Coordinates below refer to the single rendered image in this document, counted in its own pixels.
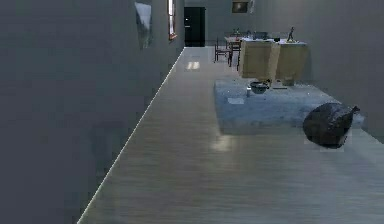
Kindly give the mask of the tan wooden cabinet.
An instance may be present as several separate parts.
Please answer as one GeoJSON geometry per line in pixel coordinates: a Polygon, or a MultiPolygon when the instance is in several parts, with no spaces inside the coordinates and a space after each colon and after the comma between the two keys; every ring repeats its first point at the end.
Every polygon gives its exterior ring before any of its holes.
{"type": "Polygon", "coordinates": [[[306,43],[281,44],[279,49],[276,78],[278,80],[298,80],[303,73],[308,54],[306,43]]]}
{"type": "Polygon", "coordinates": [[[242,78],[274,80],[280,45],[272,41],[241,43],[238,72],[242,78]]]}

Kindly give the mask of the black garbage bag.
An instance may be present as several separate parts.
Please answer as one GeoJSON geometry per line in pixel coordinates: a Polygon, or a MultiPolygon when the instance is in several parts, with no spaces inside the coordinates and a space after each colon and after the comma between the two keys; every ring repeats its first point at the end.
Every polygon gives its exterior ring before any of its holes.
{"type": "Polygon", "coordinates": [[[338,149],[345,144],[352,126],[353,116],[360,108],[341,103],[324,103],[305,117],[303,131],[307,139],[328,149],[338,149]]]}

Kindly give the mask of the black room door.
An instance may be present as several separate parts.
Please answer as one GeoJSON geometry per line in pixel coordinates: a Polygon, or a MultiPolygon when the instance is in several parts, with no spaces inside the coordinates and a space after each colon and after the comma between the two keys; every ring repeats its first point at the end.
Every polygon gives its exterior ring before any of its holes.
{"type": "Polygon", "coordinates": [[[205,8],[185,7],[184,28],[186,47],[205,46],[205,8]]]}

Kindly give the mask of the grey stone counter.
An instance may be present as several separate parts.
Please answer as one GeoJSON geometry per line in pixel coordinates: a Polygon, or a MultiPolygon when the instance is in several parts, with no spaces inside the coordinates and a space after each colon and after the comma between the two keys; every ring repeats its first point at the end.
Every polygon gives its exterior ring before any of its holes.
{"type": "Polygon", "coordinates": [[[222,79],[214,84],[220,129],[228,134],[255,133],[265,127],[302,127],[316,107],[337,100],[312,85],[270,88],[256,94],[247,79],[222,79]]]}

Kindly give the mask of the dark round pot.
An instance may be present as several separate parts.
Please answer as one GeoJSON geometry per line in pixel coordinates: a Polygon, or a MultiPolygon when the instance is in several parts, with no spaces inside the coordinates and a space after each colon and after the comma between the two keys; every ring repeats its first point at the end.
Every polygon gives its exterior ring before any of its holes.
{"type": "Polygon", "coordinates": [[[250,87],[255,94],[263,94],[269,88],[264,82],[251,82],[250,87]]]}

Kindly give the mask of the brown dining table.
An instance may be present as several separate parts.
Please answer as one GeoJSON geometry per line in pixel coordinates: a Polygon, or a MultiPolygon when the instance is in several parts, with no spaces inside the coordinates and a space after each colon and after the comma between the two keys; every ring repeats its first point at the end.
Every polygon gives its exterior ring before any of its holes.
{"type": "Polygon", "coordinates": [[[226,41],[226,49],[228,51],[239,52],[241,50],[241,42],[242,42],[241,38],[235,37],[235,36],[226,37],[225,41],[226,41]]]}

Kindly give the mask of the dark framed wall picture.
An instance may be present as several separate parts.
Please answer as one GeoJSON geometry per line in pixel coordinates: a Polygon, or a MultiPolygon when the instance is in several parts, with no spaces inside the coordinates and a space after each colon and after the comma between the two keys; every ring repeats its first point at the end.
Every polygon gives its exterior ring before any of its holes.
{"type": "Polygon", "coordinates": [[[248,11],[248,2],[233,2],[232,12],[233,13],[246,13],[248,11]]]}

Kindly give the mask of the dark wooden chair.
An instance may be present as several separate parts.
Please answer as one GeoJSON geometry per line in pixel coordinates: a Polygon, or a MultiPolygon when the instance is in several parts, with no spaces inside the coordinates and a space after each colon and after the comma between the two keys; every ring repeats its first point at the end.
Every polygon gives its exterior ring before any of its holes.
{"type": "Polygon", "coordinates": [[[219,45],[219,39],[216,39],[214,45],[214,61],[217,62],[220,56],[224,56],[228,64],[231,64],[232,51],[227,47],[221,48],[219,45]]]}
{"type": "Polygon", "coordinates": [[[230,65],[238,65],[239,64],[239,56],[241,52],[241,41],[234,41],[229,44],[230,49],[230,65]]]}

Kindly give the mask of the red framed window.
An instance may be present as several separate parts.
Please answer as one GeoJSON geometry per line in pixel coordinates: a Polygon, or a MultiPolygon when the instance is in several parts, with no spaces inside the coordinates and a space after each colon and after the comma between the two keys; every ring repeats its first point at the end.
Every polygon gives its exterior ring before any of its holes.
{"type": "Polygon", "coordinates": [[[176,31],[175,31],[175,12],[176,12],[175,0],[167,0],[167,10],[168,10],[168,36],[169,36],[169,40],[173,40],[177,37],[176,31]]]}

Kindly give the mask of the grey framed wall picture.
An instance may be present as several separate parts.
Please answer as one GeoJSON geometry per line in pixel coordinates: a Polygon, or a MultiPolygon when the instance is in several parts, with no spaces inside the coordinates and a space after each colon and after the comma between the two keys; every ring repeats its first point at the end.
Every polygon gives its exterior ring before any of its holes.
{"type": "Polygon", "coordinates": [[[141,49],[149,48],[152,35],[152,5],[149,2],[134,2],[136,11],[136,25],[138,32],[139,47],[141,49]]]}

